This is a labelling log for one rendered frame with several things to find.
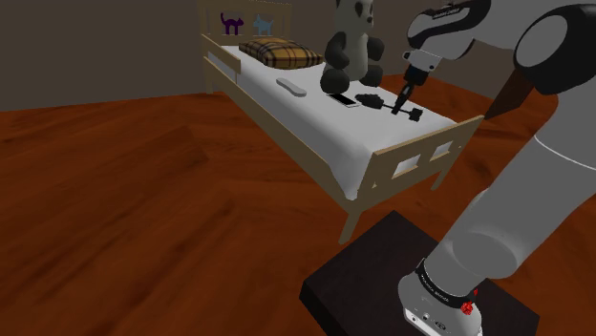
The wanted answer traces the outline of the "wooden bed with white mattress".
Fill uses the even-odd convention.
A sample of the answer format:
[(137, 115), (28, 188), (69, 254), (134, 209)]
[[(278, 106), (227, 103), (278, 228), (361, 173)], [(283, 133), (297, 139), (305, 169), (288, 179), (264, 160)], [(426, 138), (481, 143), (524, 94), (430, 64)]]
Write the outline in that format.
[[(280, 17), (284, 6), (261, 0), (205, 0), (208, 23), (202, 29), (205, 84), (225, 92), (336, 203), (347, 212), (340, 235), (347, 242), (361, 214), (414, 184), (442, 180), (479, 126), (478, 117), (456, 122), (378, 87), (353, 81), (344, 96), (379, 95), (384, 103), (409, 111), (418, 122), (362, 105), (347, 108), (325, 94), (320, 78), (324, 62), (297, 70), (265, 66), (239, 50), (241, 42), (261, 37), (291, 40), (288, 24), (250, 33), (252, 19), (263, 12)], [(276, 83), (289, 79), (305, 89), (292, 95)]]

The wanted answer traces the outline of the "black and white panda plush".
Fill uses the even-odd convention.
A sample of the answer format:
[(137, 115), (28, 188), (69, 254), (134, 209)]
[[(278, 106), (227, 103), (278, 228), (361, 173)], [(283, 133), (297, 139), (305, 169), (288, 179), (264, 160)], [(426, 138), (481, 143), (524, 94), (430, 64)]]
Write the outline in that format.
[(328, 41), (326, 66), (320, 78), (325, 94), (340, 95), (353, 81), (378, 87), (383, 69), (369, 61), (379, 61), (385, 51), (380, 38), (369, 36), (373, 28), (374, 0), (335, 0), (334, 35)]

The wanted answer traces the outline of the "white remote control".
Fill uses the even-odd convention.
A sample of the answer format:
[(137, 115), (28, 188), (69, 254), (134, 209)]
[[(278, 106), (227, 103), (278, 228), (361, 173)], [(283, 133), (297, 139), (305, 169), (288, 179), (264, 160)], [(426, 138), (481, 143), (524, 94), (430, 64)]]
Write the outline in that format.
[(276, 83), (294, 96), (305, 97), (308, 94), (308, 92), (305, 89), (297, 86), (287, 78), (278, 77), (276, 79)]

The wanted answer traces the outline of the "yellow plaid pillow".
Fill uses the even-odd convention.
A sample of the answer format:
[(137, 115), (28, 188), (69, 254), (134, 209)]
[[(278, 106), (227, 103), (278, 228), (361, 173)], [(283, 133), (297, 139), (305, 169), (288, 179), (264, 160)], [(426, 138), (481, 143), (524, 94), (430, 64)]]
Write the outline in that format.
[(297, 70), (317, 66), (324, 56), (292, 40), (261, 37), (241, 42), (239, 50), (265, 66), (278, 70)]

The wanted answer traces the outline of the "dark robot stand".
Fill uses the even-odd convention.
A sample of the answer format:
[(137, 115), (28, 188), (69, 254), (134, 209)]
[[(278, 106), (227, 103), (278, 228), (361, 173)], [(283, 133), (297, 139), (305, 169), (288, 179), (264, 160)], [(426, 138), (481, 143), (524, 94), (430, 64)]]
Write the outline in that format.
[[(307, 277), (300, 300), (328, 336), (425, 336), (397, 286), (436, 245), (393, 211)], [(483, 336), (537, 335), (537, 313), (490, 280), (478, 290)]]

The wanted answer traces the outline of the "black and white phone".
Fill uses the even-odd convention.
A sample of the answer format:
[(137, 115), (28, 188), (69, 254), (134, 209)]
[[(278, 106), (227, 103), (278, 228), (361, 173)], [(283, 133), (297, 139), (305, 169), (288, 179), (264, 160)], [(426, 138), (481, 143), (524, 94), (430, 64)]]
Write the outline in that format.
[(360, 105), (358, 101), (354, 101), (343, 94), (329, 94), (329, 97), (347, 108), (353, 108)]

